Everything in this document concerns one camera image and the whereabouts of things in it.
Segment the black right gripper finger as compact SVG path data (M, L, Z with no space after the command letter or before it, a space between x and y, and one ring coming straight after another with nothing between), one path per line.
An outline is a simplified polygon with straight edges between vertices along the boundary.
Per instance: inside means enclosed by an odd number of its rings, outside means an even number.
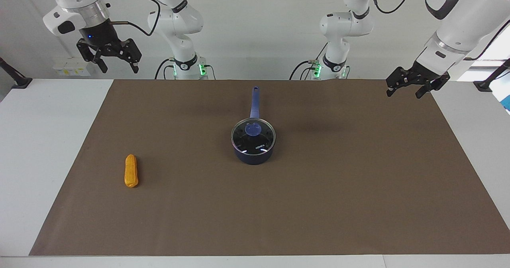
M88 44L85 39L79 39L76 43L76 47L84 61L92 62L97 65L102 73L107 72L108 67L101 59L101 53L97 52L96 47Z
M139 61L141 60L142 53L133 39L127 39L120 42L120 59L129 63L134 74L139 72Z

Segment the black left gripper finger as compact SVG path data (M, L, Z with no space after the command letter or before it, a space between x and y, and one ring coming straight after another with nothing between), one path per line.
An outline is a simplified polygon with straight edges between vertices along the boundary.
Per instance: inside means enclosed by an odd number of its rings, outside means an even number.
M391 97L397 89L410 86L415 82L415 74L413 70L406 70L402 67L397 67L387 78L386 95Z
M416 98L421 99L428 92L440 90L449 80L449 74L444 74L434 80L423 79L423 83L420 83L421 87L416 92Z

